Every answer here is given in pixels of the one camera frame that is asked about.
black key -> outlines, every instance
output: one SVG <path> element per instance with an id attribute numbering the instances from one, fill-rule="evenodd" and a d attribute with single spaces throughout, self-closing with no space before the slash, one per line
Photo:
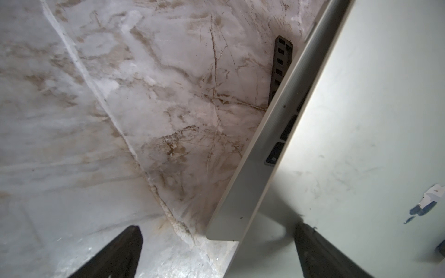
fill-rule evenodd
<path id="1" fill-rule="evenodd" d="M 283 147 L 284 147 L 284 143 L 277 142 L 275 144 L 274 148 L 272 149 L 271 153 L 267 157 L 266 163 L 275 165 L 275 163 L 277 163 L 277 160 L 281 153 L 281 150 L 283 150 Z"/>
<path id="2" fill-rule="evenodd" d="M 287 140 L 296 120 L 297 120 L 297 115 L 292 116 L 290 121 L 287 123 L 286 128 L 283 130 L 283 133 L 279 137 L 281 140 L 283 141 Z"/>

grout line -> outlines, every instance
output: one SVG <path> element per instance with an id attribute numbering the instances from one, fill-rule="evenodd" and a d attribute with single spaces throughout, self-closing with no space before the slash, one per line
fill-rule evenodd
<path id="1" fill-rule="evenodd" d="M 57 19 L 55 18 L 55 16 L 51 12 L 51 9 L 48 6 L 48 3 L 46 3 L 46 0 L 40 0 L 40 2 L 42 4 L 44 16 L 49 21 L 51 26 L 56 30 L 56 32 L 59 35 L 59 37 L 62 39 L 62 41 L 63 41 L 63 43 L 64 43 L 64 45 L 65 45 L 65 47 L 66 47 L 66 49 L 68 51 L 68 54 L 69 54 L 70 58 L 72 59 L 74 65 L 76 66 L 78 71 L 81 73 L 82 77 L 85 80 L 85 83 L 90 88 L 90 90 L 93 92 L 94 96 L 99 101 L 99 103 L 100 103 L 101 107 L 103 108 L 103 110 L 105 111 L 105 113 L 107 113 L 108 117 L 110 118 L 110 120 L 111 120 L 112 124 L 114 125 L 114 127 L 119 132 L 120 136 L 124 139 L 124 141 L 125 141 L 128 149 L 129 149 L 131 155 L 133 156 L 134 160 L 136 161 L 137 165 L 139 166 L 139 169 L 144 174 L 144 177 L 145 177 L 145 179 L 148 182 L 148 185 L 149 185 L 151 193 L 154 195 L 154 198 L 156 199 L 156 201 L 158 201 L 159 205 L 162 207 L 162 210 L 164 211 L 165 215 L 167 216 L 167 219 L 169 220 L 170 224 L 172 225 L 173 230 L 190 247 L 193 247 L 193 246 L 198 247 L 201 250 L 201 252 L 204 253 L 204 254 L 202 254 L 202 256 L 204 256 L 203 259 L 207 260 L 207 262 L 210 264 L 210 266 L 212 267 L 212 269 L 214 271 L 216 271 L 217 273 L 220 273 L 220 271 L 218 271 L 216 269 L 214 263 L 210 260 L 210 257 L 208 256 L 207 252 L 196 244 L 196 242 L 194 240 L 194 237 L 190 233 L 190 231 L 187 228 L 187 226 L 183 222 L 177 220 L 173 216 L 173 214 L 172 214 L 171 210 L 168 208 L 167 204 L 159 196 L 158 189 L 154 185 L 152 185 L 152 183 L 150 182 L 150 179 L 148 177 L 148 174 L 141 167 L 141 163 L 139 162 L 138 155 L 136 154 L 135 150 L 131 146 L 131 144 L 130 144 L 129 140 L 127 139 L 127 137 L 124 136 L 122 128 L 119 126 L 119 124 L 117 123 L 116 118 L 111 113 L 110 108 L 108 107 L 108 104 L 106 102 L 106 99 L 99 92 L 99 89 L 97 88 L 97 86 L 96 86 L 96 84 L 94 82 L 94 79 L 89 74 L 89 72 L 86 69 L 85 65 L 81 62 L 81 60 L 79 58 L 79 54 L 78 54 L 77 49 L 75 47 L 75 43 L 73 42 L 73 40 L 70 37 L 68 37 L 66 35 L 64 27 L 57 21 Z"/>

marble crack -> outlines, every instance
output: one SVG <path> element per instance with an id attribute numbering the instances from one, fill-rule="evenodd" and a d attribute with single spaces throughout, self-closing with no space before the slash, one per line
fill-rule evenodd
<path id="1" fill-rule="evenodd" d="M 213 97 L 215 97 L 216 90 L 218 89 L 218 81 L 216 79 L 216 69 L 218 67 L 218 59 L 216 59 L 215 37 L 213 36 L 213 24 L 212 24 L 212 22 L 213 22 L 213 15 L 210 15 L 210 35 L 212 36 L 213 56 L 214 56 L 214 59 L 215 59 L 215 74 L 214 74 L 214 77 L 215 77 L 215 88 L 213 90 Z"/>
<path id="2" fill-rule="evenodd" d="M 222 31 L 221 31 L 221 28 L 218 27 L 218 30 L 219 30 L 219 33 L 221 34 L 222 38 L 223 38 L 224 41 L 226 42 L 226 47 L 228 47 L 229 45 L 227 44 L 226 38 L 224 37 L 224 34 L 223 34 Z M 230 54 L 230 57 L 232 57 L 233 65 L 236 67 L 236 65 L 235 65 L 235 60 L 233 59 L 232 52 L 230 51 L 230 47 L 229 47 L 229 54 Z"/>

laptop keyboard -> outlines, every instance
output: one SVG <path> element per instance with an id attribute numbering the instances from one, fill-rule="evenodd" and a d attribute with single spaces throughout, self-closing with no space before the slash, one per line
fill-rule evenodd
<path id="1" fill-rule="evenodd" d="M 297 114 L 293 115 L 289 122 L 287 123 L 286 127 L 284 128 L 283 132 L 281 133 L 281 136 L 279 137 L 280 140 L 283 140 L 284 142 L 287 141 L 289 138 L 289 135 L 291 134 L 292 128 L 294 127 L 295 121 L 297 120 L 297 116 L 300 113 L 304 101 L 307 98 L 307 94 L 309 93 L 309 90 L 307 91 L 306 95 L 304 96 L 303 100 L 300 102 L 300 104 L 297 107 Z M 279 155 L 281 154 L 281 151 L 284 147 L 284 142 L 276 142 L 274 148 L 269 153 L 269 156 L 266 158 L 266 163 L 269 165 L 275 165 L 278 161 Z"/>

floor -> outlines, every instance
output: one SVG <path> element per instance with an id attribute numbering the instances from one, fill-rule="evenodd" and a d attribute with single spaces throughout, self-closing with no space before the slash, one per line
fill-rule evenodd
<path id="1" fill-rule="evenodd" d="M 221 277 L 203 235 L 321 0 L 2 0 L 0 276 L 67 277 L 128 225 L 137 277 Z"/>

